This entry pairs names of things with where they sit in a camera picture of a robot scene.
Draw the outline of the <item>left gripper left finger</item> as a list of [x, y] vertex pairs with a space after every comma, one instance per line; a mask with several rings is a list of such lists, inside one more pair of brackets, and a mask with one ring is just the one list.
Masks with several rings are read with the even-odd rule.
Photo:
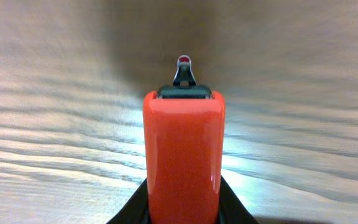
[[106, 224], [150, 224], [147, 180]]

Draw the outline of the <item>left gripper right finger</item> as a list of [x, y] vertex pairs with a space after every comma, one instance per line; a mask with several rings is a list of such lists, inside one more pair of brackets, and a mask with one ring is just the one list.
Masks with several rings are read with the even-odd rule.
[[218, 223], [259, 224], [247, 211], [223, 176], [221, 176], [219, 190]]

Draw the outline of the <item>orange stapler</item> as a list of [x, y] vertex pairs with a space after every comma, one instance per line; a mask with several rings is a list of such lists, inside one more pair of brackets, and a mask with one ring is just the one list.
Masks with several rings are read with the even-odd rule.
[[197, 84], [181, 55], [171, 85], [144, 98], [147, 192], [152, 223], [216, 223], [224, 97]]

